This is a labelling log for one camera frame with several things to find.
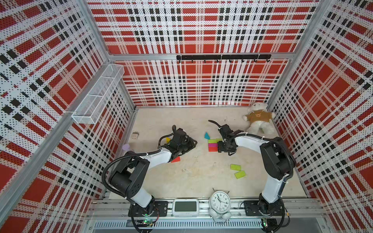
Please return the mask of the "red block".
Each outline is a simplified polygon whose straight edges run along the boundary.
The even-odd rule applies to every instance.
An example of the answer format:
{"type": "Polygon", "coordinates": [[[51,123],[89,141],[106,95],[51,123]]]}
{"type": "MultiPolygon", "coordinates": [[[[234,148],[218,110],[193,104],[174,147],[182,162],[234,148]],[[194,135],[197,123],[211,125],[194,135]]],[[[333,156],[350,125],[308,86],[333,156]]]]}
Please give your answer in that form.
{"type": "Polygon", "coordinates": [[[208,151],[209,152],[218,152],[219,151],[219,148],[218,148],[218,146],[214,146],[214,147],[208,147],[208,151]]]}
{"type": "Polygon", "coordinates": [[[180,161],[181,161],[181,158],[180,158],[180,156],[179,156],[179,157],[173,159],[173,160],[172,160],[172,163],[177,163],[177,162],[180,162],[180,161]]]}

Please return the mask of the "lime green block lowest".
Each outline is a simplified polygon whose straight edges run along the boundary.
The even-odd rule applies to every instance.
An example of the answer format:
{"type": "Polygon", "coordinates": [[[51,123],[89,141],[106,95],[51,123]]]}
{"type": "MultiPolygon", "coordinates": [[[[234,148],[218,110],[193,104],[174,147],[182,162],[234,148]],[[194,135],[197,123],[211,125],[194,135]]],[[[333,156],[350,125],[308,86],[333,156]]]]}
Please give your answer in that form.
{"type": "Polygon", "coordinates": [[[243,171],[243,170],[238,171],[238,172],[235,173],[235,178],[236,178],[236,179],[241,179],[241,178],[243,178],[243,177],[245,177],[245,176],[246,176],[246,172],[243,171]]]}

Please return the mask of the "red block bottom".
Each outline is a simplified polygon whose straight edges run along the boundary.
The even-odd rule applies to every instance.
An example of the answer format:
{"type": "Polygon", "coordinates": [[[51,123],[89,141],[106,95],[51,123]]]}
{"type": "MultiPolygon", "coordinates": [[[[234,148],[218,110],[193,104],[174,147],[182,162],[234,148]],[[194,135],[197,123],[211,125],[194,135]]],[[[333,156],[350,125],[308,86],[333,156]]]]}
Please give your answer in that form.
{"type": "Polygon", "coordinates": [[[181,161],[181,158],[180,158],[180,156],[179,156],[179,157],[173,159],[173,160],[172,160],[172,163],[177,163],[177,162],[180,162],[180,161],[181,161]]]}

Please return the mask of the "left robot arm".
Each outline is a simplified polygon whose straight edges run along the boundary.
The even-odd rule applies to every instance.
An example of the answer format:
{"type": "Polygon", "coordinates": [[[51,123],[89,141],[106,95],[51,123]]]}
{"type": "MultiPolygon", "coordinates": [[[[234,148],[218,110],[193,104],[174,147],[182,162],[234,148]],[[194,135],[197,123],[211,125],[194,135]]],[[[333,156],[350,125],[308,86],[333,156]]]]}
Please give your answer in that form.
{"type": "Polygon", "coordinates": [[[157,150],[144,153],[128,151],[110,162],[102,172],[102,184],[107,190],[127,199],[141,215],[150,216],[155,210],[155,198],[144,188],[149,169],[170,163],[196,148],[198,142],[181,129],[172,126],[172,133],[162,136],[157,150]]]}

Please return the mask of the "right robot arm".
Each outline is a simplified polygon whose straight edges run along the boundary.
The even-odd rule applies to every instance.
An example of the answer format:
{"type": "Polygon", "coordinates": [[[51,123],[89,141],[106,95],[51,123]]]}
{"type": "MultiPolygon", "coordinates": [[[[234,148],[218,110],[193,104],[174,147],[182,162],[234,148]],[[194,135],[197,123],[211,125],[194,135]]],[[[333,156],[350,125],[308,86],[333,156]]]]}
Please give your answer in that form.
{"type": "Polygon", "coordinates": [[[245,147],[261,154],[268,178],[263,191],[259,194],[258,210],[263,216],[272,214],[283,202],[282,193],[287,181],[293,177],[295,159],[280,137],[266,138],[244,132],[233,131],[227,124],[218,126],[222,141],[218,142],[218,152],[229,156],[237,152],[238,147],[245,147]]]}

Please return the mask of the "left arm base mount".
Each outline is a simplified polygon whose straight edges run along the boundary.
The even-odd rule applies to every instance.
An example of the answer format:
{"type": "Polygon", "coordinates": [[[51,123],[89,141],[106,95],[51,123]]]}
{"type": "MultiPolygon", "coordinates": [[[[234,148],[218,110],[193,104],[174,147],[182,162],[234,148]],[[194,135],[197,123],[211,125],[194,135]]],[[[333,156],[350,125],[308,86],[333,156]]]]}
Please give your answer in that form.
{"type": "Polygon", "coordinates": [[[129,217],[164,217],[168,213],[167,201],[151,201],[146,207],[141,207],[138,204],[131,205],[128,216],[129,217]]]}

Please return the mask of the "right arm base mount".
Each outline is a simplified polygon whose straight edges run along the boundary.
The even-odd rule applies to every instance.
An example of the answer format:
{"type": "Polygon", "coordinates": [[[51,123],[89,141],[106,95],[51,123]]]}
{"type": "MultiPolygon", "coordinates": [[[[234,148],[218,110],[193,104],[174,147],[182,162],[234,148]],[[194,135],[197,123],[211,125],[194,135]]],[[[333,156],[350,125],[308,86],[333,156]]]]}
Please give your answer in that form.
{"type": "Polygon", "coordinates": [[[284,208],[280,200],[275,203],[265,201],[244,201],[243,207],[246,216],[282,216],[284,208]]]}

